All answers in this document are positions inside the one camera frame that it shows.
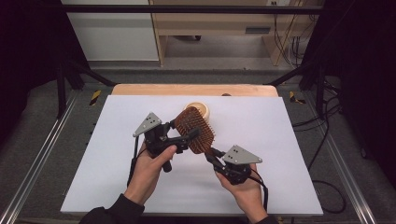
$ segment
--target white cabinet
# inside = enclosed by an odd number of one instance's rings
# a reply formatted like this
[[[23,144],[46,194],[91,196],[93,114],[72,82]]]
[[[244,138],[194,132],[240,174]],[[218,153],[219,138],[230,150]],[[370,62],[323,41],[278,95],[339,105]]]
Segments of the white cabinet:
[[[63,4],[148,5],[147,0],[62,0]],[[149,13],[68,13],[88,61],[158,61]]]

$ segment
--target gray floor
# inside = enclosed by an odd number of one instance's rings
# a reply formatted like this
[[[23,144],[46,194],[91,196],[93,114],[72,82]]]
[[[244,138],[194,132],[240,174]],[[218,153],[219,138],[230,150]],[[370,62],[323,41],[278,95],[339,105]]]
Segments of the gray floor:
[[[224,42],[234,43],[233,47],[230,48],[230,45]],[[108,64],[104,66],[97,63],[95,69],[104,77],[122,83],[248,83],[259,85],[272,81],[291,69],[286,64],[273,67],[268,54],[262,48],[261,39],[257,37],[244,39],[235,36],[229,38],[203,36],[201,42],[196,42],[192,40],[192,37],[176,36],[170,38],[168,44],[164,67],[158,64],[129,63],[115,69],[114,64],[113,67],[108,67]],[[106,101],[106,95],[111,93],[111,88],[98,84],[89,77],[83,78],[87,84],[83,91],[78,92],[78,99],[70,118],[64,125],[39,178],[21,209],[20,223],[27,223],[22,221],[23,218],[42,218],[38,222],[30,223],[45,223],[44,221],[48,219],[56,219],[54,223],[61,223],[60,220],[78,221],[78,217],[62,214],[59,210],[64,200],[64,193],[70,186],[84,154],[86,143],[90,140],[90,132],[94,129],[94,123],[99,118],[101,108]],[[291,123],[308,120],[315,116],[308,104],[290,101],[290,91],[296,94],[297,99],[309,100],[310,92],[300,92],[295,84],[298,80],[299,78],[296,77],[277,88],[279,95],[284,98]],[[337,85],[337,81],[333,78],[331,83]],[[92,94],[96,90],[102,90],[102,94],[96,105],[89,105]],[[5,211],[12,200],[55,122],[56,94],[55,82],[32,90],[28,106],[22,113],[20,122],[13,130],[13,134],[1,146],[0,211]],[[384,177],[375,161],[361,157],[360,145],[341,114],[331,117],[330,127],[331,135],[373,211],[377,223],[396,223],[396,191],[393,186]],[[319,128],[316,128],[311,131],[296,132],[296,137],[304,160],[309,163],[322,139],[322,134]],[[296,223],[361,223],[329,156],[329,146],[325,145],[320,151],[310,174],[313,179],[328,181],[343,192],[346,196],[346,211],[337,215],[325,213],[323,217],[297,217]],[[284,183],[292,184],[288,180],[284,180]],[[341,206],[340,197],[334,190],[317,184],[316,187],[320,192],[318,197],[322,206],[329,209],[338,209]],[[283,218],[285,223],[290,223],[289,217]],[[184,223],[236,223],[239,220],[188,218],[181,221]]]

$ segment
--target white table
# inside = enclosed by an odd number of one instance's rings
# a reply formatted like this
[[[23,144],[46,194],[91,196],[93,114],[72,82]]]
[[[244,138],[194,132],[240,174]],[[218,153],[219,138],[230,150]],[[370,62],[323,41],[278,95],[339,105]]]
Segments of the white table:
[[[210,108],[213,147],[227,151],[237,144],[263,159],[258,170],[269,189],[269,214],[323,214],[282,98],[172,95],[108,96],[61,211],[84,215],[94,207],[111,206],[126,189],[135,129],[149,112],[170,121],[192,101]],[[169,136],[178,133],[171,130]],[[145,204],[146,215],[243,215],[203,154],[185,150],[171,163],[173,170],[161,174]]]

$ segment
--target black metal frame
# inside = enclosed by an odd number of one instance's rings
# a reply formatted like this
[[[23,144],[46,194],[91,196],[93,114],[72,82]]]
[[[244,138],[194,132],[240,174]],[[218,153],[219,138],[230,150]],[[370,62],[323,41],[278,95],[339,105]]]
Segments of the black metal frame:
[[[214,13],[214,14],[288,14],[288,15],[322,15],[325,13],[340,12],[338,8],[323,8],[323,7],[246,7],[246,6],[146,6],[146,5],[40,5],[40,10],[57,11],[60,13]],[[71,65],[79,72],[85,73],[107,86],[114,86],[114,83],[104,77],[94,73],[90,68],[81,66],[75,62],[61,62],[58,70],[58,95],[59,95],[59,114],[62,115],[65,109],[65,93],[64,93],[64,67],[62,64]],[[269,85],[277,86],[284,81],[303,73],[312,70],[314,66],[318,65],[318,60],[314,59],[305,62],[302,66],[292,70],[285,76],[269,83]],[[73,89],[82,89],[83,83],[71,83]]]

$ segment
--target brown textured object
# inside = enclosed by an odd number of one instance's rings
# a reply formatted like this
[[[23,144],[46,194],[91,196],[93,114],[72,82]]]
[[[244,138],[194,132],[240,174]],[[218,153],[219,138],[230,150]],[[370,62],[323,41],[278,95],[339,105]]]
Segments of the brown textured object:
[[[175,118],[175,127],[180,135],[186,135],[192,129],[199,128],[200,134],[190,141],[189,148],[195,154],[211,152],[210,147],[215,135],[196,107],[190,106],[183,110]]]

